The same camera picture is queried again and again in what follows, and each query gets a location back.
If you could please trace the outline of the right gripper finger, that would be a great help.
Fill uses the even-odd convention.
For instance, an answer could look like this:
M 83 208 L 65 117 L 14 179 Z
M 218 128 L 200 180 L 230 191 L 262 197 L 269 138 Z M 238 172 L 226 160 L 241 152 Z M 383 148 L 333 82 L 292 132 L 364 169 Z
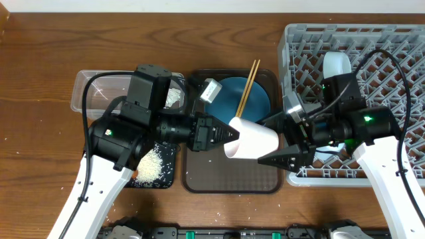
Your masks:
M 256 121 L 258 125 L 262 125 L 275 131 L 277 134 L 288 132 L 288 116 L 285 112 L 270 113 L 266 117 Z
M 301 167 L 313 164 L 315 145 L 294 144 L 257 159 L 261 165 L 298 172 Z

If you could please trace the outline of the dark blue plate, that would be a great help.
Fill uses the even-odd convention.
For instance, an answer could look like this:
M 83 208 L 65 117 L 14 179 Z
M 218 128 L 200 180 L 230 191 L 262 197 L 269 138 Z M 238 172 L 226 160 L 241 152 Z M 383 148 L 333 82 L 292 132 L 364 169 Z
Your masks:
M 236 115 L 245 85 L 246 78 L 230 77 L 219 83 L 222 89 L 211 104 L 205 104 L 205 112 L 224 123 L 229 123 Z M 270 99 L 266 91 L 257 82 L 254 82 L 242 113 L 242 119 L 258 121 L 271 111 Z

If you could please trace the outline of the pink cup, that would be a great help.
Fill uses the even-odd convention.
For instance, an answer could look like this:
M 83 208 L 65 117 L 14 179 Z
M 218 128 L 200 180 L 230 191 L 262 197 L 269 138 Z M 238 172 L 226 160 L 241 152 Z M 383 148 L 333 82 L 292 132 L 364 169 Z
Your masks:
M 258 159 L 279 147 L 278 134 L 263 125 L 235 117 L 229 126 L 239 132 L 236 141 L 224 144 L 224 154 L 229 159 Z

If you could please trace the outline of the light blue cup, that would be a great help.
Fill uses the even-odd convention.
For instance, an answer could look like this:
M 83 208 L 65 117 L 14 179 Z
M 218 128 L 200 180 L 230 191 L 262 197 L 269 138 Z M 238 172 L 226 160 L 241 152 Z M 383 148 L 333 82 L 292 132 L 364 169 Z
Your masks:
M 330 155 L 337 155 L 342 152 L 342 150 L 345 148 L 344 143 L 337 143 L 335 145 L 326 145 L 323 147 L 318 147 L 316 149 L 316 153 L 322 153 L 322 154 L 330 154 Z

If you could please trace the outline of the white paper napkin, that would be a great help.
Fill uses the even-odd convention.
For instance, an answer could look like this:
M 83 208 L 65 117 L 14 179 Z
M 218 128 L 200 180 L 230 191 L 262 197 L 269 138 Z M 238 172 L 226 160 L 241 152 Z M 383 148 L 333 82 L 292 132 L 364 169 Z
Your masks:
M 168 90 L 165 109 L 177 109 L 180 105 L 181 90 L 178 88 L 170 88 Z

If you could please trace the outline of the wooden chopstick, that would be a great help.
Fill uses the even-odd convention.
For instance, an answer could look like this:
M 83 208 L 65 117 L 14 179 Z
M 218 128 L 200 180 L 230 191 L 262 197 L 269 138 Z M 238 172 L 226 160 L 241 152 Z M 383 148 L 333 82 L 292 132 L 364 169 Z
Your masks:
M 249 75 L 248 75 L 248 78 L 247 78 L 247 81 L 246 81 L 246 84 L 245 84 L 245 87 L 244 87 L 244 91 L 243 91 L 243 93 L 242 93 L 242 97 L 241 97 L 241 99 L 240 99 L 240 103 L 239 103 L 239 105 L 238 105 L 238 109 L 237 109 L 237 111 L 236 111 L 236 115 L 235 115 L 235 117 L 240 117 L 240 116 L 241 116 L 240 111 L 241 111 L 241 109 L 242 109 L 242 105 L 243 105 L 243 103 L 244 103 L 244 99 L 245 99 L 246 93 L 247 93 L 247 91 L 248 91 L 248 86 L 249 86 L 250 79 L 251 79 L 251 77 L 252 77 L 252 73 L 253 73 L 253 71 L 254 71 L 254 67 L 255 67 L 255 66 L 256 66 L 256 60 L 254 60 L 253 65 L 252 65 L 252 67 L 251 67 L 251 69 L 250 69 L 250 73 L 249 73 Z
M 254 67 L 254 71 L 253 71 L 253 73 L 252 73 L 252 77 L 251 77 L 251 79 L 250 79 L 250 83 L 249 83 L 249 86 L 248 86 L 248 91 L 247 91 L 247 93 L 246 93 L 246 96 L 245 96 L 245 99 L 244 99 L 244 103 L 243 103 L 243 105 L 242 105 L 242 109 L 241 109 L 241 111 L 240 111 L 241 116 L 240 116 L 240 117 L 238 117 L 238 118 L 241 118 L 241 117 L 242 117 L 242 114 L 243 114 L 243 111 L 244 111 L 245 105 L 246 105 L 246 103 L 247 103 L 247 101 L 248 101 L 248 97 L 249 97 L 250 91 L 251 91 L 251 89 L 252 89 L 252 85 L 253 85 L 253 82 L 254 82 L 254 79 L 255 79 L 255 76 L 256 76 L 256 73 L 257 73 L 257 70 L 258 70 L 259 65 L 260 65 L 260 60 L 256 60 L 256 66 Z

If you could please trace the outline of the light blue bowl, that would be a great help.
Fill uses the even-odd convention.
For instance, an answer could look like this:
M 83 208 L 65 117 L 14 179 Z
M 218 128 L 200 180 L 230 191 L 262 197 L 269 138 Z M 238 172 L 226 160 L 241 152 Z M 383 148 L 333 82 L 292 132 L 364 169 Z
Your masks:
M 343 52 L 327 52 L 323 59 L 323 77 L 351 73 L 349 57 Z

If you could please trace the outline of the orange carrot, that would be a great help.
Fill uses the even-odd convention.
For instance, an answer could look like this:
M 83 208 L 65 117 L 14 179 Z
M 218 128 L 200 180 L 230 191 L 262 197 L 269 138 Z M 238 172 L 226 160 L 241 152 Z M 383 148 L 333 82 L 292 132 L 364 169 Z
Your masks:
M 133 172 L 133 175 L 131 176 L 131 178 L 132 179 L 135 179 L 137 177 L 137 175 L 138 175 L 138 171 L 134 171 Z

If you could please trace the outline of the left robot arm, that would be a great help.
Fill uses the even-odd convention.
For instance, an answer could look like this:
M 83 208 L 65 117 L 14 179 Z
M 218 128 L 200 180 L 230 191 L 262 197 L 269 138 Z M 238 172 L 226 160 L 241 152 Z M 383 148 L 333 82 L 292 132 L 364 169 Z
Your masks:
M 71 193 L 49 238 L 95 238 L 112 203 L 155 142 L 184 143 L 191 151 L 209 151 L 236 141 L 239 132 L 206 114 L 186 116 L 165 107 L 169 85 L 180 83 L 171 71 L 140 64 L 125 96 L 114 98 L 102 116 L 88 123 L 87 96 L 92 83 L 123 71 L 89 79 L 82 93 L 84 151 Z

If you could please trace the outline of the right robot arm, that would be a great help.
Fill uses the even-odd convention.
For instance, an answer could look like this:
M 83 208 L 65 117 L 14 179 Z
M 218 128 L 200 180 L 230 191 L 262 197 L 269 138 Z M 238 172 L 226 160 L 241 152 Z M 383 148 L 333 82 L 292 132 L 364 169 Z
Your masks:
M 317 148 L 344 143 L 365 172 L 393 238 L 424 237 L 424 193 L 407 159 L 404 130 L 388 107 L 369 108 L 355 74 L 323 81 L 325 107 L 303 117 L 292 108 L 276 114 L 272 129 L 288 146 L 258 159 L 287 171 L 313 163 Z

